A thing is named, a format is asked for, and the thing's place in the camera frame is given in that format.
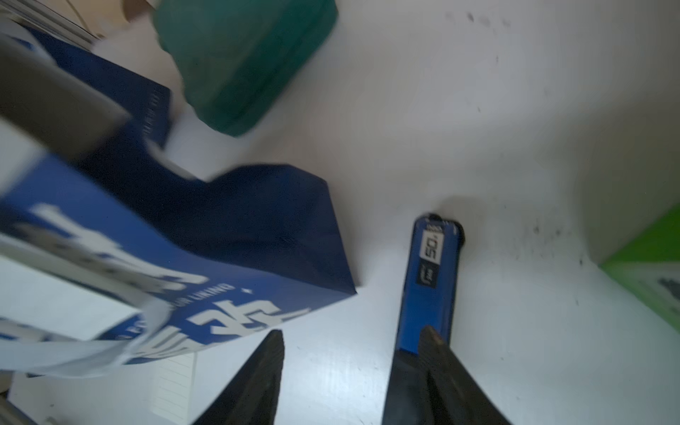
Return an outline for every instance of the white floor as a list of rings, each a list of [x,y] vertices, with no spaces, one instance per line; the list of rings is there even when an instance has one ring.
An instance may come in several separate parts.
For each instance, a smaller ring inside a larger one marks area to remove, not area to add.
[[[178,101],[168,149],[203,178],[273,161],[330,185],[359,294],[282,327],[276,423],[380,423],[411,226],[432,210],[468,236],[452,347],[514,424],[677,423],[680,335],[591,258],[680,199],[680,3],[338,6],[254,131],[217,134]],[[179,87],[148,22],[96,51]],[[199,354],[194,416],[263,337]],[[21,380],[12,397],[38,420],[166,424],[147,378]]]

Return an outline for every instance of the ssd label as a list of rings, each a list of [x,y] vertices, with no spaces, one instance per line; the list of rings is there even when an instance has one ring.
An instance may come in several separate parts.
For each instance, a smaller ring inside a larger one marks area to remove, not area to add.
[[[441,264],[441,251],[444,247],[444,234],[430,230],[423,231],[420,242],[420,264],[418,265],[418,284],[437,287],[437,276]]]

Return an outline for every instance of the teal plastic box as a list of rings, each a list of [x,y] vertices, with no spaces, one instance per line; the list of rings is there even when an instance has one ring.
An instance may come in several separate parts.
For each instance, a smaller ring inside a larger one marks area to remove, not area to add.
[[[333,0],[163,0],[154,26],[196,115],[240,136],[264,116],[336,19]]]

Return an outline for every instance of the green container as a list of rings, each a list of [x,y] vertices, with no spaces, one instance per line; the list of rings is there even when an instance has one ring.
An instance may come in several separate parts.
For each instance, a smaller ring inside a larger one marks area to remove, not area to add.
[[[680,331],[680,205],[600,267]]]
[[[154,26],[196,115],[239,136],[267,112],[336,19],[333,0],[163,0]]]

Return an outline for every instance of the black label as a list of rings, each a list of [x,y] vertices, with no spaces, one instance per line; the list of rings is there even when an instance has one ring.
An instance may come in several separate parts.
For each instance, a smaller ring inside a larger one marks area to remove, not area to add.
[[[437,276],[439,275],[439,265],[427,260],[420,260],[418,265],[418,278],[416,283],[429,288],[437,287]]]

